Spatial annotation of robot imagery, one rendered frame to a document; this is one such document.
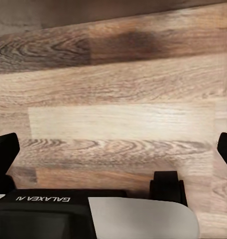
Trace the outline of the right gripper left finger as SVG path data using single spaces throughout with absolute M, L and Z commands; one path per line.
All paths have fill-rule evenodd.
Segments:
M 20 151 L 16 133 L 0 136 L 0 182 Z

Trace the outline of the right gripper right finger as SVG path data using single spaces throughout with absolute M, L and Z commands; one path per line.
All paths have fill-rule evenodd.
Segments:
M 217 150 L 227 164 L 227 133 L 222 132 L 218 141 Z

